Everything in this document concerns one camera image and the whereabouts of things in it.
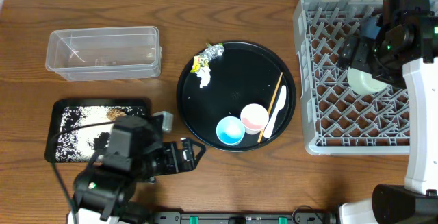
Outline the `dark blue bowl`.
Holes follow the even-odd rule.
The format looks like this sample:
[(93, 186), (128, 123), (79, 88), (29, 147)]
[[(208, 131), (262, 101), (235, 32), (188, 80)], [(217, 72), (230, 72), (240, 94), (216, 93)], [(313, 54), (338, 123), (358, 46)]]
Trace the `dark blue bowl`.
[(362, 24), (359, 42), (374, 42), (380, 30), (381, 16), (377, 14)]

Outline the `pale green bowl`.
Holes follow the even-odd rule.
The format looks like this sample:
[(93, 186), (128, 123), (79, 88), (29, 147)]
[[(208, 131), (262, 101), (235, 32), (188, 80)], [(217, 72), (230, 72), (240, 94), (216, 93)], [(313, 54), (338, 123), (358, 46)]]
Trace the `pale green bowl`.
[(373, 79), (371, 74), (353, 68), (347, 70), (347, 80), (351, 89), (358, 95), (372, 95), (388, 86), (384, 82)]

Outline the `brown shiitake mushroom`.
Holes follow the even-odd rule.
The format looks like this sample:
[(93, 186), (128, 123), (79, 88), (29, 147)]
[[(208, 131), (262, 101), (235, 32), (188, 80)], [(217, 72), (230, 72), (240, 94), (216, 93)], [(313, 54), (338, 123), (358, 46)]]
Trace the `brown shiitake mushroom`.
[(115, 121), (118, 117), (120, 116), (126, 116), (126, 112), (119, 110), (119, 109), (110, 109), (107, 114), (106, 117), (110, 120), (110, 121)]

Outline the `pink plastic cup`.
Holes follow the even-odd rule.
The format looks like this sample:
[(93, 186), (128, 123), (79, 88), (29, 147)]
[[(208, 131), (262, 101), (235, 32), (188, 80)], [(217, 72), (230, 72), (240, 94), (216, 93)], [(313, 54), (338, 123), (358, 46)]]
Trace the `pink plastic cup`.
[(268, 124), (269, 114), (262, 105), (252, 103), (242, 109), (240, 120), (244, 124), (246, 133), (255, 135)]

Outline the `white tissue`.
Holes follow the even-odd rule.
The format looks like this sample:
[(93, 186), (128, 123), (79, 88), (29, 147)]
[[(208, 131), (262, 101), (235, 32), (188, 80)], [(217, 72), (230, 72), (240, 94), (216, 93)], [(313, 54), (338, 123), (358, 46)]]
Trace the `white tissue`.
[(199, 88), (203, 88), (209, 85), (211, 80), (210, 72), (211, 69), (208, 66), (203, 66), (196, 72), (196, 76), (200, 79)]

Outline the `pile of rice grains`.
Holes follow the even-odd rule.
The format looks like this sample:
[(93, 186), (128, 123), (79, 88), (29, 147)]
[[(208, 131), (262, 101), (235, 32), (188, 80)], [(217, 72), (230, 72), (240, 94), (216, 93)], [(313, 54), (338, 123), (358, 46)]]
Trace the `pile of rice grains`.
[(113, 121), (106, 114), (110, 109), (126, 112), (126, 116), (144, 117), (143, 107), (88, 106), (68, 107), (62, 113), (60, 131), (56, 144), (56, 162), (87, 162), (96, 150), (108, 146)]

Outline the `white plastic knife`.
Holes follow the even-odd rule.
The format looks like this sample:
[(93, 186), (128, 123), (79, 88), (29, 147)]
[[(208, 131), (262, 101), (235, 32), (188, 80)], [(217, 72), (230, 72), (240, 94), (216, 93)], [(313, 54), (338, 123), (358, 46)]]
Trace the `white plastic knife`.
[(269, 120), (266, 128), (264, 129), (264, 132), (263, 132), (264, 138), (270, 138), (272, 136), (274, 125), (276, 123), (276, 118), (278, 116), (279, 111), (284, 108), (286, 98), (287, 98), (287, 87), (286, 87), (286, 85), (282, 85), (281, 91), (279, 93), (279, 96), (278, 96), (278, 99), (276, 102), (276, 105), (274, 107), (274, 111), (272, 112), (270, 120)]

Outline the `wooden chopstick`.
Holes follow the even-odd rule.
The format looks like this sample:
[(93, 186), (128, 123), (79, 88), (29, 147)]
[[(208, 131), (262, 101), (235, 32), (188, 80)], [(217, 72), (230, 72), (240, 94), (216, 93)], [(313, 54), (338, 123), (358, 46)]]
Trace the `wooden chopstick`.
[[(276, 95), (277, 95), (277, 92), (278, 92), (278, 89), (279, 89), (282, 77), (283, 77), (283, 72), (281, 72), (280, 75), (279, 75), (278, 81), (276, 83), (276, 87), (274, 89), (274, 92), (273, 92), (273, 95), (272, 95), (272, 98), (271, 98), (271, 101), (270, 101), (270, 105), (268, 107), (268, 124), (269, 124), (269, 120), (270, 120), (270, 115), (271, 115), (272, 107), (274, 105), (274, 101), (276, 99)], [(260, 131), (259, 137), (257, 139), (257, 143), (258, 144), (261, 143), (261, 139), (263, 137), (263, 133), (264, 133), (265, 129), (268, 127), (268, 124)]]

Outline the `yellow wrapper scrap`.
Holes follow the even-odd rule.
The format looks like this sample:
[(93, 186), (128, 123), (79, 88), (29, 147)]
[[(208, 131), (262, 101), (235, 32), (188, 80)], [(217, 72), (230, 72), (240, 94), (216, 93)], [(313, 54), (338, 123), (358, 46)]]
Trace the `yellow wrapper scrap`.
[(209, 58), (206, 56), (196, 55), (193, 57), (191, 73), (199, 72), (203, 67), (209, 66)]

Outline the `foil wrapper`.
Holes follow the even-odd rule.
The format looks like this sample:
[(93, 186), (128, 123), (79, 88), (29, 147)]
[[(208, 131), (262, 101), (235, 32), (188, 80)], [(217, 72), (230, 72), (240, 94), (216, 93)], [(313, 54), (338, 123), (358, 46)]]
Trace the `foil wrapper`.
[(215, 45), (207, 44), (206, 49), (200, 53), (200, 56), (202, 59), (209, 62), (214, 58), (220, 57), (224, 53), (224, 50), (225, 47), (222, 43)]

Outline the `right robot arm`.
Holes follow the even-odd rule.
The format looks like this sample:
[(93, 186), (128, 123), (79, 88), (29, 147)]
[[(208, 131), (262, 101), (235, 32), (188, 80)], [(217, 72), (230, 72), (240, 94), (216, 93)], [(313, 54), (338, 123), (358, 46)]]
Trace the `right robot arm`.
[(437, 222), (437, 16), (430, 0), (383, 0), (375, 37), (350, 36), (337, 61), (407, 90), (410, 148), (403, 185), (339, 207), (338, 223)]

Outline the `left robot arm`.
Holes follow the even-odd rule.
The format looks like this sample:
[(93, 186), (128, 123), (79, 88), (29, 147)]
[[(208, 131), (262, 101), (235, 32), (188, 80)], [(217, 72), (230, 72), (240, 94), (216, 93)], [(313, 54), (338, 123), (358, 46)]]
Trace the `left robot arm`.
[(164, 142), (161, 116), (121, 116), (106, 149), (96, 151), (74, 181), (67, 223), (152, 223), (153, 214), (131, 201), (139, 182), (193, 171), (205, 145), (182, 138), (182, 148)]

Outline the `grey plastic dishwasher rack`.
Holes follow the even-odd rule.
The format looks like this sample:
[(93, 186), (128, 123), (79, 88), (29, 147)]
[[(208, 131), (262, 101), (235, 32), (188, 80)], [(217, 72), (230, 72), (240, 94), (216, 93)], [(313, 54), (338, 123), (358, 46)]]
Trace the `grey plastic dishwasher rack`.
[(311, 155), (409, 153), (407, 90), (388, 85), (358, 95), (337, 67), (344, 41), (382, 12), (383, 0), (299, 0), (294, 40), (300, 62), (302, 126)]

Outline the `light blue plastic cup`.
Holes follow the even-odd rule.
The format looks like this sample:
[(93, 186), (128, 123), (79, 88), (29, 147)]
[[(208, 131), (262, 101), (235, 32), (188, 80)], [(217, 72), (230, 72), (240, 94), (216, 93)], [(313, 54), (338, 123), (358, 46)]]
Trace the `light blue plastic cup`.
[(245, 135), (245, 127), (235, 116), (226, 116), (216, 126), (216, 136), (225, 145), (238, 145)]

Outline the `black rectangular tray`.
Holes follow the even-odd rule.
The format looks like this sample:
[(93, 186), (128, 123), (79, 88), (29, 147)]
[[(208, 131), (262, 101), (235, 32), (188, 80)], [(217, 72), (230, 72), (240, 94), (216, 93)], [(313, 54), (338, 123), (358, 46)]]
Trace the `black rectangular tray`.
[(51, 113), (51, 121), (49, 125), (49, 132), (47, 138), (47, 144), (44, 152), (44, 158), (47, 162), (55, 162), (54, 142), (51, 142), (52, 137), (60, 132), (62, 113), (64, 108), (68, 107), (88, 107), (88, 106), (121, 106), (121, 107), (143, 107), (144, 116), (151, 115), (151, 101), (147, 97), (145, 98), (106, 98), (106, 99), (93, 99), (93, 98), (67, 98), (60, 99), (53, 104)]

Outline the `round black tray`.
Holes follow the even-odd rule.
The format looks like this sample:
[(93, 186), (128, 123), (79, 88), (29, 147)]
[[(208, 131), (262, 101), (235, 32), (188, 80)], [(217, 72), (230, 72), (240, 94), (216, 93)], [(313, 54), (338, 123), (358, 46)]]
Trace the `round black tray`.
[[(177, 84), (177, 107), (187, 128), (206, 145), (230, 152), (259, 149), (278, 138), (289, 125), (296, 106), (292, 74), (282, 59), (267, 47), (251, 42), (224, 42), (224, 53), (209, 63), (211, 79), (201, 79), (188, 62)], [(252, 103), (269, 108), (274, 91), (287, 88), (286, 103), (279, 111), (271, 137), (245, 135), (237, 145), (226, 145), (216, 135), (218, 122), (238, 117)]]

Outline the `clear plastic bin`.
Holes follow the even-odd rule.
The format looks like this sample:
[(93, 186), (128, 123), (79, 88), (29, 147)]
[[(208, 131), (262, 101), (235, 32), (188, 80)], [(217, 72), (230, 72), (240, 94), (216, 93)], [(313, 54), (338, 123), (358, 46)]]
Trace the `clear plastic bin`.
[(56, 30), (45, 67), (72, 82), (145, 79), (161, 74), (162, 48), (154, 26)]

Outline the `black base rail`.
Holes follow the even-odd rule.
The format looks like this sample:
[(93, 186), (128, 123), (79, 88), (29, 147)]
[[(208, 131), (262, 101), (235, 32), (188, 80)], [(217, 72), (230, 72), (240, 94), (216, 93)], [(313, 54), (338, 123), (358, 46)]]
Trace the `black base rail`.
[(260, 212), (184, 212), (167, 209), (161, 212), (130, 203), (119, 223), (139, 224), (340, 224), (336, 211), (299, 206), (290, 213)]

